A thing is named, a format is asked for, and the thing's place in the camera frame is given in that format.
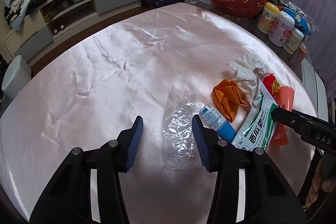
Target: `yellow bottle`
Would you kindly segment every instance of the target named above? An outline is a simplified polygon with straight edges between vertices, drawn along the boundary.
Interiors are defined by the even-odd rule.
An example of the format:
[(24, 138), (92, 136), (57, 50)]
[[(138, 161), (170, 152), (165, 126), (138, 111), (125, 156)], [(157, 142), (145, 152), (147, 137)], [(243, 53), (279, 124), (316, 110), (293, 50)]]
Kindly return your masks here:
[(257, 23), (258, 29), (263, 33), (268, 33), (279, 14), (279, 8), (270, 2), (265, 4), (264, 10)]

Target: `finger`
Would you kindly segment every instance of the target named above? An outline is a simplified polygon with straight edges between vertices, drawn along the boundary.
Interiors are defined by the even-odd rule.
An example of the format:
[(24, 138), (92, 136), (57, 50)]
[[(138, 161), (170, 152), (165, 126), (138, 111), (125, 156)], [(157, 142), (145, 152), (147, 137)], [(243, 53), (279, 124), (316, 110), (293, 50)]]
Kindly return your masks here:
[(336, 186), (336, 177), (328, 178), (322, 183), (323, 191), (331, 193)]
[(323, 182), (323, 178), (321, 176), (321, 173), (316, 173), (312, 180), (312, 185), (313, 185), (315, 192), (322, 189), (322, 182)]
[(306, 206), (309, 207), (312, 204), (312, 201), (310, 200), (310, 195), (314, 193), (313, 186), (310, 187), (307, 198), (306, 198)]
[(310, 200), (309, 196), (307, 196), (307, 198), (306, 198), (306, 206), (309, 207), (310, 205), (312, 205), (312, 201)]
[(319, 191), (318, 192), (313, 192), (309, 197), (310, 201), (313, 202), (313, 203), (315, 201), (317, 201), (317, 198), (319, 197), (319, 193), (320, 193)]
[(316, 173), (317, 173), (317, 174), (321, 174), (321, 172), (322, 172), (322, 167), (323, 167), (323, 158), (320, 159), (319, 163), (317, 164), (317, 167), (316, 167)]

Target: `orange plastic cup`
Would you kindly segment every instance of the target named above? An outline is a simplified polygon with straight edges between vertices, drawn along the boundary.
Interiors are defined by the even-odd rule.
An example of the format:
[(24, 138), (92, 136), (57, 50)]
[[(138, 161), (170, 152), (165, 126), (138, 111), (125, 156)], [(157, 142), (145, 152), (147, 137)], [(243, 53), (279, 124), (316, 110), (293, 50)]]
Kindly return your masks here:
[[(294, 89), (290, 86), (282, 86), (276, 96), (277, 104), (286, 110), (292, 111), (294, 101)], [(287, 139), (287, 126), (278, 123), (277, 129), (271, 139), (271, 144), (275, 146), (286, 145), (288, 143)]]

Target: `pink satin tablecloth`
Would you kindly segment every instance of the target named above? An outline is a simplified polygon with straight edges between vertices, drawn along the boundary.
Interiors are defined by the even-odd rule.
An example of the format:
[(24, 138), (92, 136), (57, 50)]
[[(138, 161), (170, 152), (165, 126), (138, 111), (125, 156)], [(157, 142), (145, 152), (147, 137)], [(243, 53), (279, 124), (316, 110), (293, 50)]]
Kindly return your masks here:
[[(216, 173), (165, 166), (162, 119), (172, 86), (204, 103), (226, 66), (257, 55), (280, 85), (295, 90), (293, 108), (317, 116), (297, 76), (263, 42), (236, 24), (188, 4), (124, 20), (88, 37), (56, 58), (13, 100), (0, 120), (0, 181), (29, 218), (47, 182), (73, 147), (99, 148), (130, 128), (144, 132), (135, 165), (120, 174), (131, 223), (206, 223)], [(233, 123), (238, 129), (246, 114)], [(296, 193), (314, 148), (288, 131), (289, 144), (267, 152)]]

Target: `blue tube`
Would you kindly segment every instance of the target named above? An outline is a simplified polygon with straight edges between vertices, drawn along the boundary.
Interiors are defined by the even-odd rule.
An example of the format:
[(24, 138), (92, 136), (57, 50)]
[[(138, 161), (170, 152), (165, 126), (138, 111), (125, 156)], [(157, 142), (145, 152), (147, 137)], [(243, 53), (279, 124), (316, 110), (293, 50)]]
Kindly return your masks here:
[(231, 124), (211, 103), (203, 107), (199, 113), (207, 123), (227, 142), (232, 142), (237, 132), (232, 128)]

